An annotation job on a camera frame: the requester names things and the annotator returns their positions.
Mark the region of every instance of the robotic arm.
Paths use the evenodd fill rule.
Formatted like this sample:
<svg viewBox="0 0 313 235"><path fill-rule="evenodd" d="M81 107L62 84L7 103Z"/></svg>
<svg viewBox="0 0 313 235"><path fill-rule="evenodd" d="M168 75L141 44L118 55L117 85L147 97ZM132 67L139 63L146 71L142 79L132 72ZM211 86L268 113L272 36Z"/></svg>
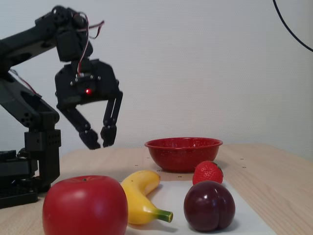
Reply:
<svg viewBox="0 0 313 235"><path fill-rule="evenodd" d="M79 132L89 149L100 148L98 135L76 109L77 105L107 100L101 138L103 146L114 144L116 121L123 93L110 65L90 60L89 22L79 12L56 6L38 18L29 30L0 40L0 104L23 126L25 148L0 152L0 208L37 200L60 175L61 131L55 130L59 114L41 96L27 89L9 71L52 48L61 62L69 62L55 76L57 108ZM12 191L19 191L12 199Z"/></svg>

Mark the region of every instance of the red bowl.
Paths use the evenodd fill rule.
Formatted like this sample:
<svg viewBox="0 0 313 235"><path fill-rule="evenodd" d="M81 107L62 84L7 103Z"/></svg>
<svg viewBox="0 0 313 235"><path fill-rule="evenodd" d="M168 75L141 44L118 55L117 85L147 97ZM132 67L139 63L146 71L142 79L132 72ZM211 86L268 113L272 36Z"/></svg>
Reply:
<svg viewBox="0 0 313 235"><path fill-rule="evenodd" d="M166 138L148 141L145 146L163 170L191 173L203 161L213 161L223 142L211 138Z"/></svg>

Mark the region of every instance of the plum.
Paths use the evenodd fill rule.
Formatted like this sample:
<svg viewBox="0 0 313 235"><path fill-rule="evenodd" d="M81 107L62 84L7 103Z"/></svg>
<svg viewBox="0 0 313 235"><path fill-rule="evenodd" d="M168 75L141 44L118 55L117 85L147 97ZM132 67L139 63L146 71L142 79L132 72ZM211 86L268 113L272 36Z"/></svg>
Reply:
<svg viewBox="0 0 313 235"><path fill-rule="evenodd" d="M235 216L235 202L230 192L214 181L193 185L184 200L184 214L198 232L211 232L228 227Z"/></svg>

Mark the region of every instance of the banana stem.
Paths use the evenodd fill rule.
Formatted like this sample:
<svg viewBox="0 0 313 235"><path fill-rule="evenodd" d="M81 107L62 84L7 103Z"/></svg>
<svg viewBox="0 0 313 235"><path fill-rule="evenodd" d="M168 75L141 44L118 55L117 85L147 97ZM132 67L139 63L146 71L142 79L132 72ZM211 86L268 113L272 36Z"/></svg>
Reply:
<svg viewBox="0 0 313 235"><path fill-rule="evenodd" d="M156 218L171 223L173 220L173 213L170 211L157 210Z"/></svg>

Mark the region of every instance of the black cable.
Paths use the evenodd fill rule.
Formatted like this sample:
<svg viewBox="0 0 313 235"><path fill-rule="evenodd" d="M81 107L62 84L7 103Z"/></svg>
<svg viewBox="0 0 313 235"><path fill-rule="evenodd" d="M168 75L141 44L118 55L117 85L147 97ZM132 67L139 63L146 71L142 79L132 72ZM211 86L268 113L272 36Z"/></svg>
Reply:
<svg viewBox="0 0 313 235"><path fill-rule="evenodd" d="M310 48L310 47L308 47L307 45L305 45L305 44L304 44L300 39L298 39L297 36L295 36L295 34L290 30L290 28L286 25L286 23L285 23L285 21L284 21L282 15L280 14L280 12L279 12L279 10L278 10L277 4L276 4L276 0L273 0L273 2L274 2L274 5L275 5L275 8L276 8L276 11L277 11L277 13L278 13L278 15L279 15L280 20L282 21L282 23L284 24L284 26L286 27L286 29L288 30L288 32L289 32L302 46L304 46L306 49L308 49L308 50L310 50L310 51L313 52L313 49L312 49L312 48Z"/></svg>

